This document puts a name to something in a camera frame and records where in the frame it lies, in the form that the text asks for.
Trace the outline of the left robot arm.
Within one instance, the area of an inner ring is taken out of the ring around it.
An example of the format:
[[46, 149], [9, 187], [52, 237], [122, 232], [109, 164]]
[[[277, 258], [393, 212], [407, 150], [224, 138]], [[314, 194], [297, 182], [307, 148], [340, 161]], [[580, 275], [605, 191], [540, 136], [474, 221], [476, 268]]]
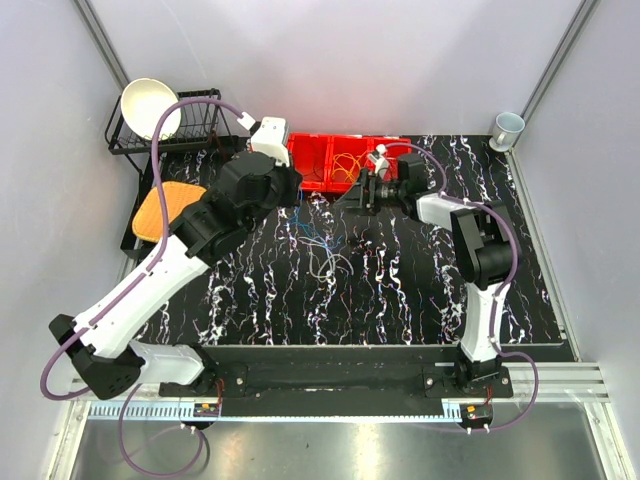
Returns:
[[217, 363], [196, 345], [152, 345], [138, 330], [175, 293], [235, 252], [276, 208], [299, 203], [301, 174], [264, 153], [243, 151], [170, 223], [168, 236], [85, 312], [60, 314], [49, 329], [100, 400], [138, 384], [172, 384], [195, 396], [215, 390]]

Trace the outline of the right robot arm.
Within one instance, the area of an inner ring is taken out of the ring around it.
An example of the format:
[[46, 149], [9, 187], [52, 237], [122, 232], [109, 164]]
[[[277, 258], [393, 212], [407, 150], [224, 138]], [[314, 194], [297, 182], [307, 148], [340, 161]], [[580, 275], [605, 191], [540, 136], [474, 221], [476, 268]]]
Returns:
[[361, 169], [336, 206], [369, 216], [383, 207], [397, 207], [414, 221], [451, 233], [456, 267], [467, 290], [466, 324], [453, 379], [460, 393], [472, 397], [501, 377], [499, 324], [518, 269], [518, 242], [502, 203], [458, 199], [429, 186], [426, 162], [417, 154], [404, 154], [394, 178], [387, 179], [382, 167]]

